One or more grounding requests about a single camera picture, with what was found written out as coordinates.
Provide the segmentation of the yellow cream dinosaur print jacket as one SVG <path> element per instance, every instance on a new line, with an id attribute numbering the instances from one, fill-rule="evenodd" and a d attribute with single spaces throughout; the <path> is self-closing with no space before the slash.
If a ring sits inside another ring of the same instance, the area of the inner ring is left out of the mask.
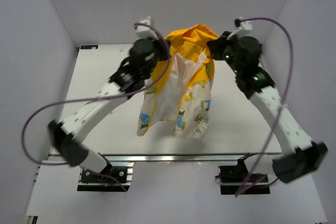
<path id="1" fill-rule="evenodd" d="M 201 139 L 210 126 L 211 89 L 215 64 L 207 42 L 218 36 L 203 24 L 175 30 L 166 36 L 171 61 L 158 62 L 138 120 L 143 136 L 159 121 L 175 122 L 174 135 Z"/>

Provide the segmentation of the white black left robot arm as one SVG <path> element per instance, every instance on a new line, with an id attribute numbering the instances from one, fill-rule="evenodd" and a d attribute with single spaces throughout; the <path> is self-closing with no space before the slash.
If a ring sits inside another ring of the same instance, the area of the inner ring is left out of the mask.
<path id="1" fill-rule="evenodd" d="M 157 63 L 170 58 L 169 47 L 170 43 L 163 39 L 136 40 L 129 55 L 93 100 L 60 122 L 53 120 L 48 124 L 52 145 L 69 166 L 79 166 L 101 182 L 110 178 L 111 163 L 84 146 L 83 141 L 110 112 L 145 90 L 145 81 Z"/>

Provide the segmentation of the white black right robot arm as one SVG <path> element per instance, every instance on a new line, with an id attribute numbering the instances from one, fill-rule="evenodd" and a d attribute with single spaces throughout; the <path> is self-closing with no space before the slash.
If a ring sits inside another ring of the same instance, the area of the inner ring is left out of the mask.
<path id="1" fill-rule="evenodd" d="M 315 143 L 281 103 L 271 76 L 259 66 L 261 44 L 251 36 L 229 36 L 207 42 L 214 60 L 225 61 L 235 73 L 235 82 L 245 97 L 259 110 L 280 145 L 282 156 L 272 160 L 272 171 L 283 183 L 292 182 L 317 170 L 328 148 Z"/>

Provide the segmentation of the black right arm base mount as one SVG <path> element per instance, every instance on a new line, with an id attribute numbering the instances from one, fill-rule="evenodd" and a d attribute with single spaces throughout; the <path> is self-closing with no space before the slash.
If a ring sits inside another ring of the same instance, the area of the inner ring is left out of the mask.
<path id="1" fill-rule="evenodd" d="M 244 178 L 248 174 L 247 167 L 244 161 L 247 158 L 256 156 L 257 153 L 248 153 L 237 160 L 236 165 L 225 165 L 219 166 L 219 173 L 215 176 L 215 181 L 219 182 L 220 194 L 221 195 L 235 195 L 236 191 L 239 189 Z M 252 174 L 247 186 L 257 181 L 258 179 L 265 177 L 260 184 L 249 188 L 245 191 L 245 195 L 269 195 L 270 189 L 268 184 L 268 177 L 263 174 Z"/>

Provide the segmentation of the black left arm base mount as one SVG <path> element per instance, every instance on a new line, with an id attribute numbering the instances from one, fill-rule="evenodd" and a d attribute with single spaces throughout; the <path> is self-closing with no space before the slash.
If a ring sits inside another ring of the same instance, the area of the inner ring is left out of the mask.
<path id="1" fill-rule="evenodd" d="M 132 174 L 133 163 L 113 163 L 108 177 L 82 169 L 77 191 L 125 193 L 131 185 Z"/>

